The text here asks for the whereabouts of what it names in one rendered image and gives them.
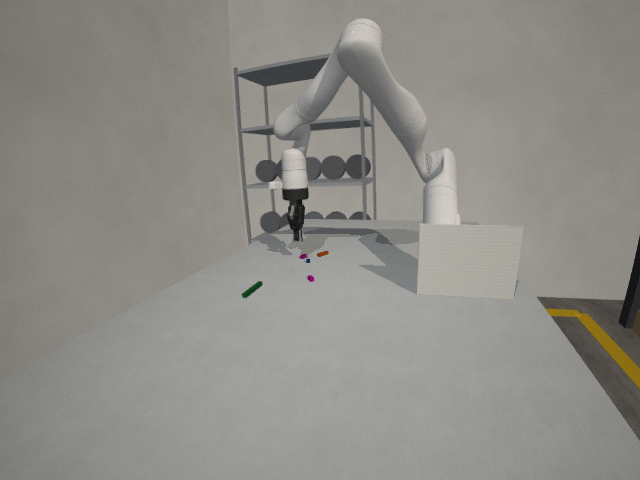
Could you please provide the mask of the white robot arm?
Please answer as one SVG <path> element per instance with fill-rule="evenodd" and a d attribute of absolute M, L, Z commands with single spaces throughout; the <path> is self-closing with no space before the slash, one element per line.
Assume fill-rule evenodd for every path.
<path fill-rule="evenodd" d="M 297 141 L 281 154 L 282 181 L 269 182 L 268 189 L 308 188 L 306 152 L 310 123 L 328 107 L 349 75 L 370 98 L 426 183 L 423 223 L 460 225 L 454 154 L 449 148 L 423 153 L 426 115 L 416 98 L 391 74 L 382 53 L 380 27 L 372 20 L 356 19 L 344 28 L 338 43 L 296 103 L 274 122 L 273 131 L 278 139 Z"/>

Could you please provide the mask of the green rod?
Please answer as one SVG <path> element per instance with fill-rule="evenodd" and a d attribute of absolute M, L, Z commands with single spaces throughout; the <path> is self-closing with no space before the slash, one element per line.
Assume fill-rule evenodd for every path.
<path fill-rule="evenodd" d="M 242 298 L 247 298 L 249 295 L 251 295 L 253 292 L 255 292 L 261 286 L 262 286 L 262 281 L 258 281 L 256 284 L 254 284 L 252 287 L 250 287 L 248 290 L 246 290 L 244 293 L 242 293 Z"/>

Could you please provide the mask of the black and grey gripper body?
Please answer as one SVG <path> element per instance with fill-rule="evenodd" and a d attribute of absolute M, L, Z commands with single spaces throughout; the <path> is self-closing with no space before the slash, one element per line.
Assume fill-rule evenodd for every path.
<path fill-rule="evenodd" d="M 282 189 L 283 199 L 290 201 L 289 209 L 291 210 L 291 205 L 294 205 L 295 213 L 297 214 L 297 218 L 299 218 L 299 206 L 303 205 L 302 200 L 308 199 L 308 188 L 301 189 Z"/>

